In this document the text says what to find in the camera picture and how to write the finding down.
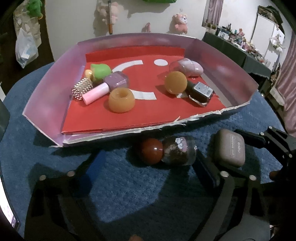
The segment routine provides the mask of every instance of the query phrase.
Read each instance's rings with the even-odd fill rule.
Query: dark green tablecloth
[[[242,51],[232,43],[208,32],[205,33],[202,40],[236,62],[248,74],[270,78],[271,70],[269,68],[260,63],[254,56]]]

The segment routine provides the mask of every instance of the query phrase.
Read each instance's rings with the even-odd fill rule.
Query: pink stuffed toy
[[[188,28],[187,28],[187,15],[186,14],[176,14],[175,16],[175,29],[181,33],[187,34]]]
[[[102,21],[108,24],[109,22],[109,7],[108,6],[100,6],[97,8],[98,12],[100,13],[100,16],[103,17]],[[118,3],[113,2],[111,3],[111,24],[115,24],[117,22],[117,16],[119,14],[119,9],[118,9]]]

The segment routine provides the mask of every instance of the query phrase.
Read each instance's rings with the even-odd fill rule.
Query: yellow ball
[[[92,71],[90,69],[86,69],[84,71],[84,76],[85,76],[85,78],[88,78],[90,80],[91,76],[92,76]]]
[[[171,94],[180,94],[185,91],[186,87],[186,76],[179,71],[173,71],[165,78],[165,89]]]

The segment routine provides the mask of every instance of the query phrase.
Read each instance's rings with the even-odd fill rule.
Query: white paper arc
[[[125,62],[122,63],[118,66],[116,66],[114,69],[112,69],[112,72],[116,72],[116,71],[123,71],[124,69],[134,66],[134,65],[141,65],[143,64],[142,60],[134,60],[134,61],[130,61],[130,62]]]
[[[126,63],[122,63],[118,66],[116,66],[114,69],[112,69],[112,72],[116,72],[116,71],[123,71],[124,69],[134,66],[134,65],[141,65],[143,64],[142,60],[134,60],[134,61],[130,61],[130,62],[126,62]],[[154,94],[154,92],[142,92],[142,91],[135,91],[132,90],[133,95],[135,97],[135,99],[138,100],[156,100],[156,96]]]

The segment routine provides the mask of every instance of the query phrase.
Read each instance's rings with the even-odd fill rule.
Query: cardboard edge
[[[70,144],[75,144],[75,143],[79,143],[79,142],[94,141],[94,140],[98,140],[98,139],[102,139],[102,138],[108,138],[108,137],[114,137],[114,136],[122,136],[122,135],[125,135],[125,134],[141,133],[143,131],[161,129],[161,128],[166,127],[166,126],[176,126],[176,125],[185,126],[188,121],[197,121],[197,120],[199,120],[199,119],[201,119],[201,118],[203,118],[205,116],[212,115],[212,114],[221,115],[225,111],[236,110],[238,108],[246,106],[246,105],[248,105],[250,103],[250,101],[251,100],[249,100],[249,101],[247,101],[247,102],[245,102],[245,103],[243,103],[241,105],[224,108],[222,110],[216,110],[216,111],[211,111],[211,112],[207,112],[207,113],[204,113],[204,114],[193,115],[193,116],[190,116],[189,118],[182,119],[182,120],[178,120],[179,119],[179,117],[178,117],[174,122],[170,122],[170,123],[166,123],[166,124],[162,124],[162,125],[158,125],[158,126],[148,126],[148,127],[134,128],[134,129],[128,129],[128,130],[123,130],[123,131],[112,131],[112,132],[94,134],[94,135],[88,136],[88,137],[77,138],[77,139],[74,139],[72,141],[65,140],[63,142],[63,144],[70,145]]]
[[[57,145],[57,147],[63,147],[62,145],[59,145],[57,142],[55,142],[52,138],[50,138],[48,135],[46,135],[38,126],[36,126],[25,114],[24,112],[22,115],[37,129],[39,130],[43,135],[45,135],[48,139],[50,139],[53,143]]]

